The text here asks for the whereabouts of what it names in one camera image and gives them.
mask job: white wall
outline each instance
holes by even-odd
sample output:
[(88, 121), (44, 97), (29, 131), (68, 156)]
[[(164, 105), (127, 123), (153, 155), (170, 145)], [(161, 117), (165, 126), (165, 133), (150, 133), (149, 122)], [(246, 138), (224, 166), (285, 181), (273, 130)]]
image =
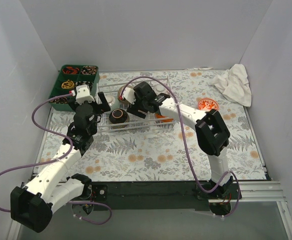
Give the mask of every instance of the white wall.
[(292, 216), (292, 1), (273, 0), (243, 58), (252, 90), (249, 115)]
[[(18, 0), (0, 0), (0, 172), (34, 163), (43, 132), (31, 113), (43, 100), (58, 72)], [(48, 106), (38, 112), (44, 125)], [(27, 181), (32, 169), (0, 177), (0, 206), (10, 209), (10, 192)], [(9, 213), (0, 212), (0, 240), (6, 239)]]
[(21, 0), (51, 59), (103, 71), (229, 68), (271, 0)]

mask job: floral tablecloth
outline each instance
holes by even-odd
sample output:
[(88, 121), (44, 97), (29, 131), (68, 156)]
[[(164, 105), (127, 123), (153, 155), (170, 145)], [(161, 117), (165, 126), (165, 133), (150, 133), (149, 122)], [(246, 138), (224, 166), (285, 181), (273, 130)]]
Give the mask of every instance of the floral tablecloth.
[[(244, 108), (226, 100), (209, 81), (222, 70), (112, 72), (100, 74), (100, 85), (127, 82), (137, 76), (170, 79), (172, 90), (183, 104), (197, 108), (201, 98), (213, 98), (229, 128), (228, 165), (241, 180), (265, 179)], [(53, 111), (49, 128), (66, 134), (73, 113)], [(84, 156), (73, 165), (65, 177), (85, 174), (93, 181), (182, 181), (192, 180), (180, 124), (160, 129), (158, 126), (98, 133)], [(190, 156), (197, 176), (210, 179), (207, 155), (198, 146), (195, 132), (185, 126)], [(50, 160), (60, 146), (62, 137), (47, 134), (41, 161)]]

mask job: green container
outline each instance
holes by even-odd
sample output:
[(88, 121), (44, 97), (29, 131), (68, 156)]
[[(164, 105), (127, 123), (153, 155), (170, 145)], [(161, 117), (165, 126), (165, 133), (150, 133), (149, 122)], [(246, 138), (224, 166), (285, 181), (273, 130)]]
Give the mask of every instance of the green container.
[[(74, 67), (74, 68), (79, 68), (80, 69), (79, 74), (65, 74), (65, 73), (63, 73), (62, 70), (65, 67), (69, 67), (69, 66)], [(92, 96), (95, 96), (96, 91), (97, 91), (97, 83), (99, 82), (99, 79), (100, 79), (99, 68), (97, 66), (95, 66), (98, 68), (98, 70), (97, 70), (97, 73), (94, 75), (84, 75), (84, 74), (80, 74), (83, 66), (87, 66), (87, 65), (69, 65), (69, 64), (63, 65), (60, 72), (59, 72), (58, 78), (54, 84), (54, 87), (51, 90), (49, 98), (68, 94), (71, 89), (62, 89), (62, 87), (61, 87), (62, 83), (66, 82), (67, 80), (71, 80), (75, 84), (78, 82), (83, 82), (83, 81), (93, 83), (92, 89), (90, 89), (90, 94)], [(68, 104), (62, 104), (62, 103), (50, 103), (50, 104), (57, 111), (73, 112), (73, 110), (71, 109), (71, 107)]]

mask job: towel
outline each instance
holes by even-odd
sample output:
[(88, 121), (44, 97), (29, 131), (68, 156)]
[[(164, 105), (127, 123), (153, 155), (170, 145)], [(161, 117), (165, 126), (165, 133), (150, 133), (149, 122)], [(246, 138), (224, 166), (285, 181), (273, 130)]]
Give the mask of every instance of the towel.
[(228, 101), (240, 103), (245, 107), (251, 106), (251, 91), (243, 64), (235, 64), (222, 75), (215, 76), (210, 85), (218, 88)]

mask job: white wire rack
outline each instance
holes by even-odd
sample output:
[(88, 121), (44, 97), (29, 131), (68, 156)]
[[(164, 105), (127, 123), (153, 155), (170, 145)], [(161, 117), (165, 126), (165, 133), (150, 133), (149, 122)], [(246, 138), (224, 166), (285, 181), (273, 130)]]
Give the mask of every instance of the white wire rack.
[[(163, 84), (169, 86), (169, 88), (171, 88), (169, 77), (158, 79), (158, 80), (161, 81)], [(135, 82), (131, 83), (130, 85), (132, 87), (134, 87), (135, 85), (137, 85), (141, 82), (149, 83), (153, 89), (159, 84), (158, 82), (156, 82), (154, 80), (144, 79), (144, 80), (140, 80), (140, 81), (135, 81)], [(98, 92), (103, 92), (105, 94), (105, 96), (106, 95), (114, 96), (117, 99), (117, 97), (118, 97), (117, 94), (118, 94), (119, 88), (124, 86), (125, 84), (126, 83), (121, 82), (121, 83), (102, 85), (102, 86), (98, 85)], [(119, 108), (126, 111), (128, 108), (128, 105), (120, 103)], [(160, 118), (160, 120), (159, 120), (158, 118), (156, 118), (154, 113), (148, 113), (146, 115), (145, 119), (128, 113), (129, 119), (130, 119), (129, 122), (119, 123), (119, 124), (111, 124), (109, 121), (109, 115), (110, 115), (110, 112), (102, 114), (100, 123), (98, 123), (98, 132), (107, 133), (107, 132), (116, 132), (116, 131), (127, 131), (127, 130), (131, 130), (131, 129), (148, 128), (151, 126), (157, 126), (158, 129), (160, 129), (160, 128), (161, 129), (170, 129), (175, 124), (175, 120), (173, 120), (172, 122), (162, 122), (162, 120), (168, 120), (171, 118), (165, 117), (165, 118)]]

